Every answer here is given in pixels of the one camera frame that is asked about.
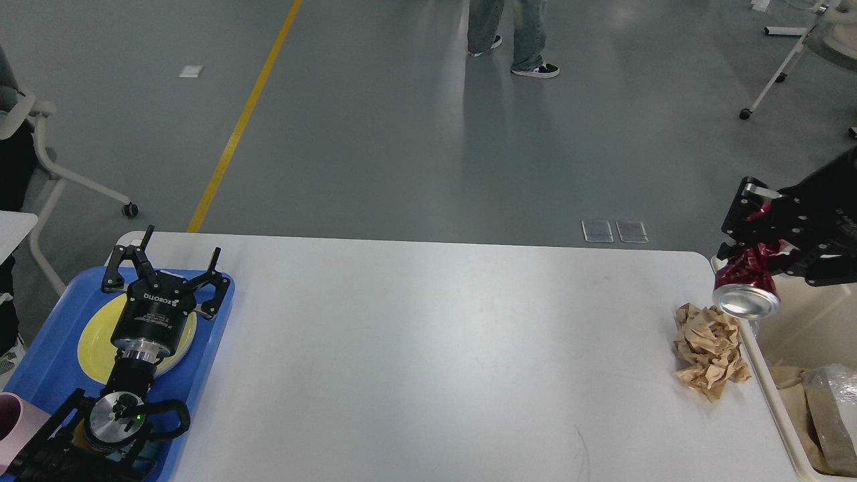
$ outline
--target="red aluminum can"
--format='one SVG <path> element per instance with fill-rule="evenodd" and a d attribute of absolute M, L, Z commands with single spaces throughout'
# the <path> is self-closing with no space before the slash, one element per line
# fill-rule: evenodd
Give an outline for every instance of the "red aluminum can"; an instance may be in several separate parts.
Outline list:
<path fill-rule="evenodd" d="M 717 270 L 714 303 L 729 315 L 755 320 L 780 309 L 776 286 L 768 270 L 768 256 L 779 251 L 779 244 L 755 244 L 729 258 Z"/>

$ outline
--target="pink cup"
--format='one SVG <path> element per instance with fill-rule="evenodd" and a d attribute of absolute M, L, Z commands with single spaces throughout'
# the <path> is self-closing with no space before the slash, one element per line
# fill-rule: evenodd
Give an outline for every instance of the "pink cup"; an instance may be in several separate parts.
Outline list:
<path fill-rule="evenodd" d="M 0 475 L 49 418 L 20 396 L 0 393 Z"/>

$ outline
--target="crumpled brown paper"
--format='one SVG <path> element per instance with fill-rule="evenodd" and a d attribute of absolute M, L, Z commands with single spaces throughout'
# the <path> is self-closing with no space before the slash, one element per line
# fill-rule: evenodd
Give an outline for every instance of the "crumpled brown paper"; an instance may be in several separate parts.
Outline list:
<path fill-rule="evenodd" d="M 726 381 L 743 383 L 750 369 L 741 357 L 738 320 L 712 306 L 699 309 L 688 303 L 677 310 L 679 333 L 675 350 L 691 366 L 675 375 L 711 403 L 720 400 Z"/>
<path fill-rule="evenodd" d="M 801 378 L 805 371 L 805 369 L 796 366 L 774 365 L 768 367 L 770 377 L 780 393 L 780 398 L 782 398 L 782 404 L 786 407 L 788 417 L 792 420 L 794 431 L 798 434 L 800 445 L 806 452 L 806 458 L 809 459 L 812 468 L 815 470 L 832 475 L 835 472 L 821 451 L 815 424 L 812 422 L 812 415 L 810 415 L 809 406 L 806 403 L 806 392 L 803 387 L 803 378 Z"/>

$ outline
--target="caster wheel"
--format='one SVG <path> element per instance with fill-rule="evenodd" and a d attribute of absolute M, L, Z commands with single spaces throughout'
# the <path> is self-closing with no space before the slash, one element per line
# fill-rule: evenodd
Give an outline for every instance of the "caster wheel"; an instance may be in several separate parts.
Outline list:
<path fill-rule="evenodd" d="M 136 218 L 139 213 L 140 209 L 138 209 L 137 205 L 132 202 L 122 206 L 122 214 L 125 214 L 125 217 Z"/>

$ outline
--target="white chair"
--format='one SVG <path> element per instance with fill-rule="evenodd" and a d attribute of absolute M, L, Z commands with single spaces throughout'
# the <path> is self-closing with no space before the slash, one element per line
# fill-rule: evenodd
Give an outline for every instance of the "white chair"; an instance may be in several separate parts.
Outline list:
<path fill-rule="evenodd" d="M 92 179 L 84 178 L 80 174 L 58 166 L 54 162 L 54 159 L 48 154 L 49 149 L 45 145 L 45 130 L 47 129 L 48 117 L 54 115 L 56 112 L 57 108 L 52 102 L 38 100 L 33 92 L 18 86 L 9 62 L 3 53 L 3 48 L 0 46 L 0 141 L 8 139 L 24 123 L 29 124 L 29 127 L 32 127 L 33 145 L 35 146 L 39 164 L 50 173 L 51 179 L 56 179 L 51 193 L 45 201 L 45 205 L 38 214 L 39 221 L 30 232 L 28 242 L 30 251 L 33 253 L 33 258 L 45 273 L 54 291 L 57 294 L 63 294 L 65 283 L 57 275 L 51 264 L 48 263 L 45 255 L 42 254 L 42 250 L 39 247 L 39 235 L 51 217 L 54 207 L 57 205 L 59 196 L 65 188 L 66 181 L 79 184 L 119 201 L 123 205 L 122 213 L 129 218 L 135 217 L 139 213 L 139 210 L 136 204 L 126 195 L 106 188 Z"/>
<path fill-rule="evenodd" d="M 750 118 L 771 86 L 786 80 L 805 50 L 839 67 L 857 72 L 857 0 L 842 0 L 835 8 L 822 1 L 815 5 L 813 11 L 816 14 L 815 22 L 800 36 L 756 101 L 749 108 L 741 109 L 739 118 Z M 857 127 L 848 129 L 848 134 L 857 139 Z"/>

